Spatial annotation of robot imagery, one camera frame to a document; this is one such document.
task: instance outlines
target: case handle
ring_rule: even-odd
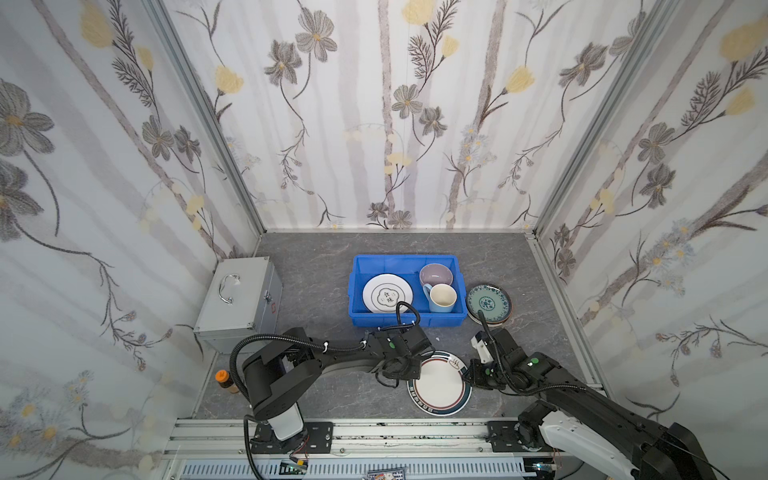
[[[221,300],[224,303],[232,303],[232,301],[233,301],[232,297],[229,297],[228,299],[224,298],[224,296],[221,293],[224,290],[224,284],[227,282],[227,279],[229,277],[233,277],[236,280],[235,284],[240,283],[240,275],[237,275],[236,273],[229,273],[223,279],[221,279],[221,281],[219,282],[219,298],[221,298]]]

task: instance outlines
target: floral wallpaper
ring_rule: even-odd
[[[164,0],[267,228],[531,229],[652,2]]]
[[[140,4],[6,2],[0,45],[3,476],[148,478],[256,239]]]
[[[618,401],[731,478],[768,466],[767,15],[682,2],[539,234]]]

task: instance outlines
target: stacked plates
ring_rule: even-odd
[[[398,302],[413,303],[413,290],[403,278],[384,273],[366,283],[362,301],[372,313],[394,313]],[[405,306],[400,307],[400,313],[406,310]]]
[[[446,417],[463,409],[472,394],[472,386],[464,382],[467,365],[462,359],[438,350],[422,362],[418,380],[408,381],[411,400],[430,415]]]
[[[512,314],[512,302],[509,295],[501,287],[492,283],[477,285],[467,292],[467,308],[469,316],[480,323],[478,310],[485,315],[488,325],[501,325]]]

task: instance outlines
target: tray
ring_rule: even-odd
[[[453,273],[451,285],[458,293],[458,299],[450,313],[432,313],[429,311],[422,284],[419,282],[419,271],[430,263],[445,265]],[[413,290],[413,306],[421,314],[421,326],[459,326],[467,316],[467,289],[464,276],[458,269],[458,258],[455,255],[358,255],[353,261],[352,273],[349,275],[349,316],[355,326],[389,326],[397,324],[394,313],[371,313],[362,301],[362,289],[374,276],[382,273],[393,273],[402,277]],[[403,323],[414,320],[413,313],[401,313]]]

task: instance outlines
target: table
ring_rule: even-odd
[[[277,332],[302,326],[317,339],[362,338],[363,329],[347,314],[347,286],[355,255],[431,253],[458,257],[467,290],[494,283],[507,291],[513,311],[505,324],[527,353],[546,353],[579,379],[584,376],[523,233],[267,233],[257,256],[269,256],[283,280]],[[452,328],[425,328],[436,349],[469,360],[477,356],[469,340],[482,329],[472,319]],[[217,359],[214,372],[228,369],[229,356]],[[535,397],[472,390],[467,406],[453,418],[517,416]],[[372,374],[341,372],[317,380],[299,400],[305,419],[427,418],[408,394],[407,385],[388,389]],[[197,411],[199,419],[241,419],[249,413],[241,395],[232,395],[211,379]]]

